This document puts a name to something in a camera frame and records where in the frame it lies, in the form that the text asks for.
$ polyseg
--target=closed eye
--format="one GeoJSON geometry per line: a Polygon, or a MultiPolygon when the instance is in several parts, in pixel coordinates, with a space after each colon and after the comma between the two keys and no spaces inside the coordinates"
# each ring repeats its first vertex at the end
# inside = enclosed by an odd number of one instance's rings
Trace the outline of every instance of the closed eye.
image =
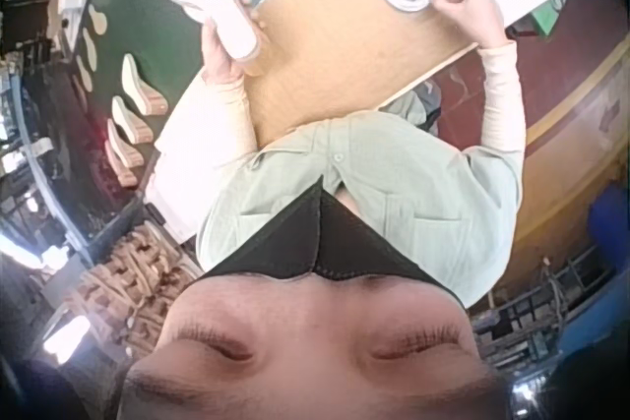
{"type": "Polygon", "coordinates": [[[252,358],[252,352],[238,340],[219,333],[208,330],[197,324],[190,324],[181,327],[175,334],[173,341],[188,339],[197,341],[218,352],[222,356],[232,361],[247,361],[252,358]]]}
{"type": "Polygon", "coordinates": [[[372,355],[384,360],[405,358],[443,344],[459,344],[460,334],[455,326],[407,332],[377,348],[372,355]]]}

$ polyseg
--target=fluorescent light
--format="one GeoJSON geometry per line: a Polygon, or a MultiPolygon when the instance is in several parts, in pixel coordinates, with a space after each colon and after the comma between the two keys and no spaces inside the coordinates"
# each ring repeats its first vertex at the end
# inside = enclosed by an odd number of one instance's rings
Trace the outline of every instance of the fluorescent light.
{"type": "Polygon", "coordinates": [[[68,251],[70,250],[67,246],[61,248],[51,246],[41,254],[41,258],[43,263],[52,270],[60,270],[68,263],[68,251]]]}
{"type": "Polygon", "coordinates": [[[534,400],[534,392],[530,389],[530,386],[528,386],[527,384],[516,386],[515,388],[512,389],[512,392],[519,393],[525,398],[525,400],[529,400],[529,401],[534,400]]]}
{"type": "Polygon", "coordinates": [[[39,210],[39,204],[37,203],[37,200],[35,199],[35,197],[27,198],[27,209],[29,209],[33,213],[39,210]]]}
{"type": "Polygon", "coordinates": [[[40,270],[43,268],[41,260],[36,255],[16,245],[2,233],[0,233],[0,253],[4,253],[15,260],[16,263],[31,270],[40,270]]]}
{"type": "Polygon", "coordinates": [[[64,364],[75,352],[79,343],[90,329],[90,321],[80,315],[68,325],[54,333],[43,343],[43,349],[57,358],[57,363],[64,364]]]}

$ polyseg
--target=stack of wooden lasts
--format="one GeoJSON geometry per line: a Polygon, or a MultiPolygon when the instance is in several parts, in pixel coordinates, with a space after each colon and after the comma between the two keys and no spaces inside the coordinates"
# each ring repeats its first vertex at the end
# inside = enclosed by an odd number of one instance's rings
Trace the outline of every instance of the stack of wooden lasts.
{"type": "Polygon", "coordinates": [[[88,317],[100,345],[124,346],[140,359],[156,346],[175,298],[200,275],[147,221],[116,243],[106,264],[85,272],[66,302],[88,317]]]}

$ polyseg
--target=black face mask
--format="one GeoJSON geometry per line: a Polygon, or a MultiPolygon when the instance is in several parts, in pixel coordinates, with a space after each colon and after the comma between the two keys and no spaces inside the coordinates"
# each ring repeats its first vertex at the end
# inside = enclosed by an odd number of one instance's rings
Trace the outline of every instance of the black face mask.
{"type": "Polygon", "coordinates": [[[275,279],[315,273],[332,281],[394,275],[436,285],[459,300],[327,193],[323,179],[198,280],[245,273],[275,279]]]}

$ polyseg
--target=factory floor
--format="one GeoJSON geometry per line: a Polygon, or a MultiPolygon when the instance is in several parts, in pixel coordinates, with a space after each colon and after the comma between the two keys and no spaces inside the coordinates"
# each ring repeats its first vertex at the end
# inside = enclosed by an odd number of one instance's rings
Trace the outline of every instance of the factory floor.
{"type": "MultiPolygon", "coordinates": [[[[518,39],[529,129],[525,199],[502,284],[527,278],[544,256],[561,265],[589,244],[588,205],[627,153],[626,5],[567,0],[549,38],[518,39]]],[[[443,93],[440,137],[460,149],[478,144],[484,103],[478,55],[434,79],[443,93]]]]}

